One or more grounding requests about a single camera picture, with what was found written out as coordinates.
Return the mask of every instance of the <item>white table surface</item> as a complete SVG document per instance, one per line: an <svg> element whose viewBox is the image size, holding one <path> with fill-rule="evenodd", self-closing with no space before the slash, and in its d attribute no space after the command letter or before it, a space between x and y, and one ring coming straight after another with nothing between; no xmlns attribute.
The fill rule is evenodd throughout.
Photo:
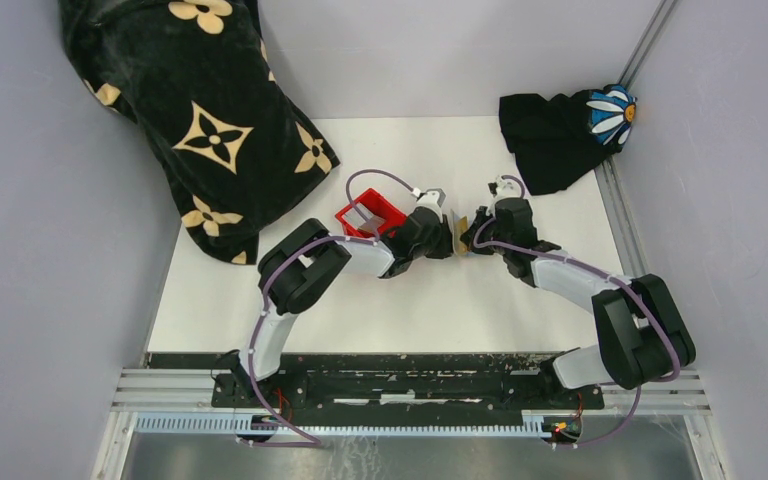
<svg viewBox="0 0 768 480"><path fill-rule="evenodd" d="M341 232L334 214L347 204L344 183L361 168L391 171L419 188L442 187L446 209L470 213L489 201L487 183L517 174L496 117L318 120L343 164L296 209L261 232L266 253L302 221L316 217ZM362 176L405 213L413 199L384 177ZM619 272L620 262L593 173L565 192L532 200L541 238L578 258ZM261 308L254 266L201 253L182 229L172 258L151 352L242 348ZM288 352L508 352L563 350L594 343L590 314L509 276L501 257L421 259L395 279L342 275L299 317Z"/></svg>

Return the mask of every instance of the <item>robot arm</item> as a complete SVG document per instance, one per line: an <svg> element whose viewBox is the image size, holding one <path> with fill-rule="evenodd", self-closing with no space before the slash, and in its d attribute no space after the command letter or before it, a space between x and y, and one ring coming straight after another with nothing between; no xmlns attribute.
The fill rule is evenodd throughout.
<svg viewBox="0 0 768 480"><path fill-rule="evenodd" d="M608 382L632 389L672 371L671 359L653 328L638 327L635 317L642 317L643 312L625 289L594 271L574 266L572 257L561 247L539 240L531 206L528 200L512 193L516 191L512 183L500 178L491 184L493 203L478 209L476 220L461 241L474 245L476 236L480 236L479 245L495 240L536 253L551 253L546 258L495 246L472 249L478 254L502 255L512 276L531 287L561 295L593 314L599 343L541 365L547 383L554 390ZM696 348L664 281L655 275L612 277L641 297L676 350L680 365L693 362Z"/></svg>
<svg viewBox="0 0 768 480"><path fill-rule="evenodd" d="M246 352L240 361L246 373L257 380L275 374L281 353L299 314L313 306L338 274L353 273L392 278L407 271L421 257L443 259L452 255L452 234L442 213L445 193L440 189L423 192L405 223L389 235L373 241L355 237L325 243L280 272L269 289L269 308L255 340L254 372L249 372ZM302 223L269 251L260 264L259 287L264 288L282 264L317 239L332 237L316 219Z"/></svg>

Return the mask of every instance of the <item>black mounting plate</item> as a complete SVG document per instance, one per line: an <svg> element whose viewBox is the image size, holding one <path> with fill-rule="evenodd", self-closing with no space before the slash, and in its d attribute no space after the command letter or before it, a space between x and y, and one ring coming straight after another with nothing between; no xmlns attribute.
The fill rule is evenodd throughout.
<svg viewBox="0 0 768 480"><path fill-rule="evenodd" d="M280 389L301 426L519 426L522 410L575 410L579 394L585 409L603 409L595 386L547 397L537 366L556 354L285 354L261 390L277 408ZM150 357L150 368L231 366L217 365L214 354L160 355ZM216 378L213 407L260 407L230 374Z"/></svg>

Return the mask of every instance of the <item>black cloth with daisy print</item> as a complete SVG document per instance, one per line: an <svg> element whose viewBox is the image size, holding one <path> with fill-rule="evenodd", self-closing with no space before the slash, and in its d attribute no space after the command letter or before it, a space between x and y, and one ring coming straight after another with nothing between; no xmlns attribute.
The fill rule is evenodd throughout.
<svg viewBox="0 0 768 480"><path fill-rule="evenodd" d="M257 1L59 5L69 60L142 130L193 240L219 260L255 263L258 232L340 163L275 82Z"/></svg>
<svg viewBox="0 0 768 480"><path fill-rule="evenodd" d="M531 195L566 190L622 150L637 99L619 85L546 100L536 93L499 99L499 126Z"/></svg>

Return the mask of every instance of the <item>white panel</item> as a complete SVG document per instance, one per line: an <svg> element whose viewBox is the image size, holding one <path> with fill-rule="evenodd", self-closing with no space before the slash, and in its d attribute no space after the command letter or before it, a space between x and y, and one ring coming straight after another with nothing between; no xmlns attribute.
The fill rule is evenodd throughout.
<svg viewBox="0 0 768 480"><path fill-rule="evenodd" d="M615 82L657 0L268 0L278 83L317 118L494 115Z"/></svg>
<svg viewBox="0 0 768 480"><path fill-rule="evenodd" d="M321 120L343 166L261 236L268 251L302 221L338 231L354 171L377 167L420 188L442 187L447 206L474 212L487 183L516 166L495 117ZM360 177L409 211L412 197L386 178ZM581 260L620 268L595 177L567 192L533 200L542 236ZM152 351L225 351L247 341L260 309L254 267L227 265L179 236L149 345ZM500 257L420 260L392 280L344 275L296 322L288 351L481 352L560 350L595 343L591 316L549 292L510 277Z"/></svg>
<svg viewBox="0 0 768 480"><path fill-rule="evenodd" d="M680 2L632 88L617 169L646 257L696 342L727 478L768 478L768 3Z"/></svg>

